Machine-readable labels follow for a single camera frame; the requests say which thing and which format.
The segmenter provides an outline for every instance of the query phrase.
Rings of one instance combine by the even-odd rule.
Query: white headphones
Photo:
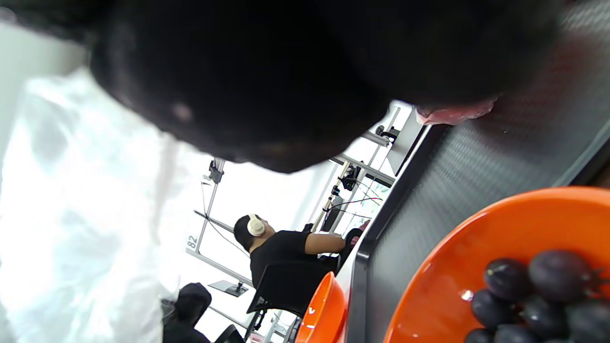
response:
[[[248,232],[254,237],[260,237],[265,233],[265,223],[256,217],[256,214],[248,214],[250,221],[248,222]]]

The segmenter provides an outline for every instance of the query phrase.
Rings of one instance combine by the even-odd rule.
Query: orange bowl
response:
[[[481,325],[470,312],[496,258],[529,262],[550,249],[610,266],[610,191],[537,190],[499,201],[459,225],[428,256],[401,299],[385,343],[462,343]],[[603,292],[610,295],[606,287]]]
[[[334,343],[347,314],[343,289],[330,272],[322,279],[303,317],[296,343]]]

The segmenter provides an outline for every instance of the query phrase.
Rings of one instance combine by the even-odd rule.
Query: black table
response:
[[[463,220],[502,198],[587,184],[610,156],[610,0],[566,14],[548,68],[494,111],[433,126],[404,166],[354,264],[349,343],[381,343],[409,281]]]

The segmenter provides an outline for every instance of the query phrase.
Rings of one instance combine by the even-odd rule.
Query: grape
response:
[[[610,302],[591,299],[571,307],[568,326],[577,343],[610,342]]]
[[[538,295],[532,295],[523,302],[521,317],[529,329],[541,338],[566,338],[569,335],[563,306],[550,303]]]
[[[543,298],[564,303],[584,299],[597,282],[587,261],[565,250],[538,254],[529,264],[529,278]]]
[[[485,329],[474,329],[466,335],[464,343],[493,343],[493,335]]]
[[[485,283],[495,296],[510,301],[527,297],[532,289],[528,268],[509,258],[496,259],[487,265]]]
[[[475,293],[470,308],[479,323],[490,330],[495,330],[501,324],[516,323],[512,305],[487,289]]]
[[[498,329],[493,343],[539,343],[536,335],[519,325],[503,325]]]

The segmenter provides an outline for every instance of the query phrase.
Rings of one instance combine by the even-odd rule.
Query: white wall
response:
[[[84,50],[77,46],[0,24],[0,170],[23,82],[69,73],[84,60]]]

